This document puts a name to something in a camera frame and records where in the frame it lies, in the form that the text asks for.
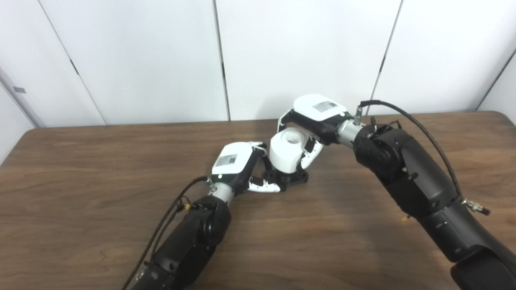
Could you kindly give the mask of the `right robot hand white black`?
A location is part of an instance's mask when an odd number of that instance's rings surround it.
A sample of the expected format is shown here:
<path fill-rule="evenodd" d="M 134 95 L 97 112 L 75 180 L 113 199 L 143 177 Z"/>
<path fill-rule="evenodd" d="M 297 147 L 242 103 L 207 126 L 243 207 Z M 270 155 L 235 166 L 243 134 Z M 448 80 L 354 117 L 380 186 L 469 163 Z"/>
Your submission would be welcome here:
<path fill-rule="evenodd" d="M 341 144 L 341 127 L 352 118 L 345 106 L 320 94 L 307 94 L 295 99 L 293 108 L 278 119 L 277 132 L 291 122 L 309 132 L 300 159 L 300 167 L 307 169 L 323 146 Z"/>

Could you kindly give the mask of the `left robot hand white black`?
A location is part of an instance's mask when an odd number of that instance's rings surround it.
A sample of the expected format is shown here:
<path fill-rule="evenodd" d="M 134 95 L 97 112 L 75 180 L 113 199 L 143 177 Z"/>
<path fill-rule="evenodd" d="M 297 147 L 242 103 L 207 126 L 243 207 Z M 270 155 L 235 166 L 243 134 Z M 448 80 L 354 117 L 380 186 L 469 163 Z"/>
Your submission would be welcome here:
<path fill-rule="evenodd" d="M 237 142 L 225 145 L 212 167 L 212 182 L 229 186 L 235 196 L 246 191 L 280 192 L 281 188 L 276 183 L 252 176 L 259 160 L 262 160 L 266 170 L 272 169 L 266 149 L 267 145 L 262 142 Z"/>

